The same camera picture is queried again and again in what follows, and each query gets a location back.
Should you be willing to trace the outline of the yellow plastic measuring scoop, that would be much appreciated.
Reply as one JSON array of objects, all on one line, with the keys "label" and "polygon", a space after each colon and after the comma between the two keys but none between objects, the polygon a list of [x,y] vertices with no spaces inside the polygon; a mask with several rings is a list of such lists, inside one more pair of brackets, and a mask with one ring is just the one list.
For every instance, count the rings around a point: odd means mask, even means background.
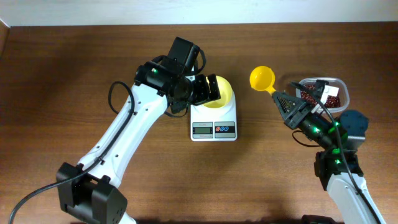
[{"label": "yellow plastic measuring scoop", "polygon": [[256,91],[266,91],[273,95],[275,92],[275,74],[271,68],[267,66],[258,66],[250,74],[250,86]]}]

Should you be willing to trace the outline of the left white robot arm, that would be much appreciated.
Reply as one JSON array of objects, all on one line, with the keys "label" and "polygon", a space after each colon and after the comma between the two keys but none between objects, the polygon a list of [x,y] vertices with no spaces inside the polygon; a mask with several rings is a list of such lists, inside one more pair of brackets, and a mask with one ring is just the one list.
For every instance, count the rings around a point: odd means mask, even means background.
[{"label": "left white robot arm", "polygon": [[204,51],[176,37],[167,55],[138,67],[128,98],[99,142],[78,164],[63,163],[56,174],[63,212],[85,223],[135,223],[119,191],[126,168],[151,126],[190,105],[220,98],[216,76],[201,74]]}]

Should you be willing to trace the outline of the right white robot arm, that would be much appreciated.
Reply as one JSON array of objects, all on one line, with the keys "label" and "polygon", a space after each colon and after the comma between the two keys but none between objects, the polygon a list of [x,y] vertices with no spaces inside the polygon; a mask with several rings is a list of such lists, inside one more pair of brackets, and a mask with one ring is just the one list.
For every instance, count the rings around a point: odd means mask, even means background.
[{"label": "right white robot arm", "polygon": [[345,223],[384,223],[372,199],[358,160],[358,147],[364,141],[368,119],[349,110],[334,117],[319,94],[307,93],[316,101],[275,91],[271,94],[284,124],[315,141],[322,150],[315,156],[315,175],[340,211]]}]

